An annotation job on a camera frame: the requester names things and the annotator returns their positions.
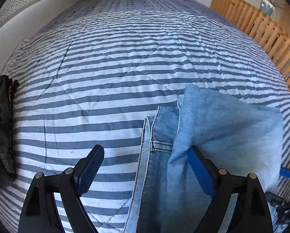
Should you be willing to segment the wooden slatted bed rail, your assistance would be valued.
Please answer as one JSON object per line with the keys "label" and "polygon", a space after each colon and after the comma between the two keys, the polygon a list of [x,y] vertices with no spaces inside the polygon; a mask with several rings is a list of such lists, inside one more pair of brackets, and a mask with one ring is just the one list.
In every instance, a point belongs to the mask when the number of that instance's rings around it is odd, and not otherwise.
{"label": "wooden slatted bed rail", "polygon": [[212,0],[218,12],[268,54],[290,90],[290,37],[270,16],[244,0]]}

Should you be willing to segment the blue white striped quilt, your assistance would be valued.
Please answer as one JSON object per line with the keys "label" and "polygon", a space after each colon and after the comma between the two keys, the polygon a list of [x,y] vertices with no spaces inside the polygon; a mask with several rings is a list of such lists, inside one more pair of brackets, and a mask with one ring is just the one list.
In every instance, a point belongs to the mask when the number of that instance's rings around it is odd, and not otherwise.
{"label": "blue white striped quilt", "polygon": [[0,220],[17,232],[38,172],[60,173],[94,145],[105,161],[85,208],[100,232],[121,232],[144,119],[174,107],[187,84],[283,113],[282,163],[290,166],[290,92],[263,49],[193,0],[81,0],[22,41],[4,74],[13,104],[17,178],[0,189]]}

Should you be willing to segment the light blue denim jeans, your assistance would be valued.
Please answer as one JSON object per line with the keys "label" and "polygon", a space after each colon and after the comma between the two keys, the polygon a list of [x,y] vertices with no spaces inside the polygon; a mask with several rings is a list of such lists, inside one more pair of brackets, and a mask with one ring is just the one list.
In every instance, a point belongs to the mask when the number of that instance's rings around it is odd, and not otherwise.
{"label": "light blue denim jeans", "polygon": [[279,190],[283,115],[188,85],[144,120],[124,232],[226,232],[242,190]]}

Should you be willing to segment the light blue plant pot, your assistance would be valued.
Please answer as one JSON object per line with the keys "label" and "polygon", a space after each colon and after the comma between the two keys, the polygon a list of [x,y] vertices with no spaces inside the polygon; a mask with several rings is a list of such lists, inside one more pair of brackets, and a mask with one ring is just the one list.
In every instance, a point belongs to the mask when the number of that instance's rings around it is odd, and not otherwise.
{"label": "light blue plant pot", "polygon": [[281,18],[285,0],[259,0],[259,9],[276,22]]}

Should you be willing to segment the black folded clothes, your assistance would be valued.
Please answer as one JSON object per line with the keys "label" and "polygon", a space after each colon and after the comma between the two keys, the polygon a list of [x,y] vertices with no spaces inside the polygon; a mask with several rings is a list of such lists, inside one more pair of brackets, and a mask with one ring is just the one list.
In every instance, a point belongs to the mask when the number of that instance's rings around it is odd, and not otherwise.
{"label": "black folded clothes", "polygon": [[0,75],[0,189],[16,178],[13,153],[13,100],[19,83]]}

